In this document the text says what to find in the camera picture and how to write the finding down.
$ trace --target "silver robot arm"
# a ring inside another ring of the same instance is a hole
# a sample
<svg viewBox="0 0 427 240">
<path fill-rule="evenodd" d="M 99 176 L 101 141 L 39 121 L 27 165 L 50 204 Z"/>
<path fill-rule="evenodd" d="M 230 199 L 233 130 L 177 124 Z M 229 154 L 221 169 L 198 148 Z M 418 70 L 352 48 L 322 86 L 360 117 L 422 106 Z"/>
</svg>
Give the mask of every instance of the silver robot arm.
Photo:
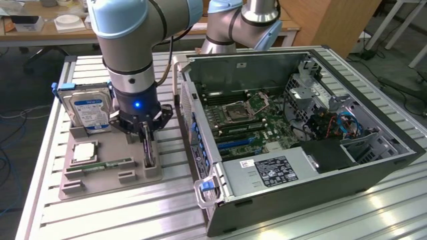
<svg viewBox="0 0 427 240">
<path fill-rule="evenodd" d="M 237 43 L 266 51 L 282 30 L 278 0 L 211 0 L 203 54 L 234 53 Z"/>
<path fill-rule="evenodd" d="M 202 0 L 90 0 L 89 12 L 119 111 L 111 125 L 126 134 L 162 129 L 173 106 L 161 105 L 153 48 L 189 29 L 203 14 Z"/>
</svg>

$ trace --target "floor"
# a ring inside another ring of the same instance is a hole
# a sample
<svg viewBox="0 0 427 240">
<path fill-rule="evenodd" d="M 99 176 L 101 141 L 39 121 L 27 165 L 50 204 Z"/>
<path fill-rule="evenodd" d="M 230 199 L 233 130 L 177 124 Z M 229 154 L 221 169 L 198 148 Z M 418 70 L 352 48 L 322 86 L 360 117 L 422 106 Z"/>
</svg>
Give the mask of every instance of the floor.
<svg viewBox="0 0 427 240">
<path fill-rule="evenodd" d="M 373 18 L 366 30 L 374 33 L 384 19 L 385 16 Z M 382 37 L 386 36 L 393 28 L 396 28 L 397 24 L 400 24 L 397 21 L 390 24 Z M 187 40 L 185 42 L 179 42 L 175 45 L 175 50 L 193 50 L 195 47 L 201 47 L 202 43 L 203 42 L 201 40 Z M 413 87 L 414 89 L 421 89 L 426 87 L 427 83 L 417 83 L 417 79 L 421 77 L 417 71 L 409 68 L 408 65 L 417 56 L 418 52 L 422 50 L 426 43 L 427 36 L 409 28 L 392 50 L 385 50 L 382 47 L 380 47 L 381 51 L 386 55 L 386 59 L 376 57 L 370 61 L 365 61 L 365 63 L 376 75 L 389 78 L 401 84 Z M 94 50 L 90 44 L 66 46 L 65 49 L 71 55 L 77 56 L 101 55 L 101 51 Z M 51 84 L 59 80 L 65 57 L 58 52 L 50 52 L 49 55 L 46 55 L 38 62 L 34 63 L 34 75 L 26 75 L 22 70 L 22 64 L 31 54 L 34 54 L 38 50 L 38 47 L 33 47 L 30 48 L 29 54 L 22 54 L 18 48 L 11 48 L 9 53 L 0 56 L 0 113 L 9 110 L 23 110 L 35 106 L 50 105 L 53 103 L 54 95 L 51 93 Z M 169 46 L 162 46 L 155 49 L 157 52 L 166 52 L 167 50 Z M 372 75 L 369 69 L 360 62 L 353 62 L 352 65 L 358 71 L 361 71 L 370 81 L 378 84 L 377 78 Z M 427 58 L 422 60 L 417 68 L 420 71 L 427 72 Z M 384 91 L 401 105 L 404 105 L 404 97 L 396 90 L 386 88 Z M 409 97 L 408 107 L 412 111 L 420 113 L 422 113 L 425 110 L 424 103 L 412 97 Z M 49 113 L 50 108 L 46 107 L 30 112 L 29 117 L 42 116 Z M 424 117 L 414 117 L 425 126 L 427 126 L 427 120 Z M 0 118 L 0 139 L 6 138 L 11 134 L 17 128 L 14 124 L 19 125 L 22 121 L 23 118 L 21 117 L 14 119 Z M 9 211 L 3 216 L 0 215 L 2 240 L 10 240 L 15 238 L 22 216 L 22 208 L 25 207 L 26 196 L 38 161 L 47 121 L 47 117 L 29 119 L 26 123 L 26 134 L 22 140 L 9 149 L 6 149 L 9 158 L 14 162 L 17 172 L 19 174 L 22 190 L 19 191 L 17 180 L 14 175 L 11 175 L 5 186 L 0 188 L 0 212 L 10 206 L 11 203 L 15 202 L 21 192 L 22 198 L 19 198 L 13 211 Z M 2 170 L 0 181 L 5 179 L 5 176 L 6 171 Z"/>
</svg>

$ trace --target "blue led light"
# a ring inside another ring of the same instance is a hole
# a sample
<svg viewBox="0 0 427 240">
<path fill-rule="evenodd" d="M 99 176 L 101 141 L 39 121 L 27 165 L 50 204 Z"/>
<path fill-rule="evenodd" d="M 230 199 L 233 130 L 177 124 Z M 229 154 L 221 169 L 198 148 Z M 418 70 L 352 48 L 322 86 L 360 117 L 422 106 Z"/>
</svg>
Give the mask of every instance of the blue led light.
<svg viewBox="0 0 427 240">
<path fill-rule="evenodd" d="M 134 107 L 135 107 L 137 109 L 141 109 L 142 106 L 143 106 L 143 104 L 142 104 L 139 101 L 137 101 L 137 102 L 134 103 Z"/>
</svg>

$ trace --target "slotted aluminum surface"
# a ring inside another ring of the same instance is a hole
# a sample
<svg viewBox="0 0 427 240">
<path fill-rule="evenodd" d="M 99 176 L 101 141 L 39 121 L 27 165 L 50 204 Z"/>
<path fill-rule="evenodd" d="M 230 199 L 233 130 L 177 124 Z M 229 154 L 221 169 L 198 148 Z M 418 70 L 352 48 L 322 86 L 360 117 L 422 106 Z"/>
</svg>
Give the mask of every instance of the slotted aluminum surface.
<svg viewBox="0 0 427 240">
<path fill-rule="evenodd" d="M 427 130 L 424 126 L 333 51 L 320 46 L 316 49 L 400 127 L 424 148 L 427 148 Z M 154 54 L 158 79 L 166 69 L 167 59 L 167 53 Z M 62 81 L 91 83 L 107 79 L 109 72 L 103 66 L 102 56 L 83 56 L 77 62 L 65 65 Z M 337 94 L 345 92 L 326 72 L 324 81 Z M 171 73 L 158 92 L 161 102 L 174 105 Z M 161 182 L 119 192 L 61 201 L 59 185 L 70 125 L 69 115 L 57 100 L 17 239 L 209 239 L 205 218 L 194 194 L 177 116 L 158 133 L 165 171 Z M 427 236 L 426 186 L 427 161 L 424 156 L 369 191 L 210 239 L 425 238 Z"/>
</svg>

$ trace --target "white table leg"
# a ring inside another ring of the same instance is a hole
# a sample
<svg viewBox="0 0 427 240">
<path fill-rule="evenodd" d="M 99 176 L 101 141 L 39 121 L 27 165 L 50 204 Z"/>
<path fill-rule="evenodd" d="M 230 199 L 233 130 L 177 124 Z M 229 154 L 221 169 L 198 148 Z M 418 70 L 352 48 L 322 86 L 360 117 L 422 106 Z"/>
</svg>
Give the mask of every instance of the white table leg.
<svg viewBox="0 0 427 240">
<path fill-rule="evenodd" d="M 404 1 L 398 0 L 398 2 L 396 3 L 396 5 L 394 5 L 394 7 L 393 7 L 393 9 L 392 9 L 385 21 L 382 22 L 382 24 L 381 24 L 381 26 L 380 26 L 380 28 L 378 28 L 378 30 L 376 32 L 372 40 L 368 43 L 368 46 L 366 46 L 368 50 L 370 50 L 374 47 L 374 44 L 376 44 L 377 40 L 381 38 L 382 33 L 385 32 L 385 29 L 386 29 L 388 25 L 390 24 L 394 16 L 397 15 L 397 12 L 401 9 L 402 5 L 404 5 Z"/>
<path fill-rule="evenodd" d="M 420 62 L 424 59 L 424 57 L 426 56 L 426 54 L 427 54 L 427 45 L 421 50 L 420 54 L 417 55 L 417 57 L 414 58 L 412 63 L 408 65 L 412 69 L 416 68 L 417 64 L 420 64 Z"/>
<path fill-rule="evenodd" d="M 412 14 L 408 16 L 402 26 L 400 27 L 400 30 L 396 32 L 396 34 L 393 35 L 393 38 L 386 46 L 386 49 L 390 50 L 397 42 L 397 40 L 400 39 L 402 33 L 405 32 L 405 30 L 408 29 L 410 23 L 413 22 L 414 18 L 417 17 L 417 15 L 420 14 L 421 10 L 424 9 L 424 6 L 426 5 L 426 1 L 421 2 L 418 4 L 418 7 L 414 9 L 414 11 L 412 12 Z"/>
<path fill-rule="evenodd" d="M 298 31 L 288 31 L 285 38 L 284 38 L 284 42 L 282 42 L 282 47 L 292 47 L 294 44 L 294 40 L 296 40 L 296 36 L 297 36 L 297 32 Z"/>
</svg>

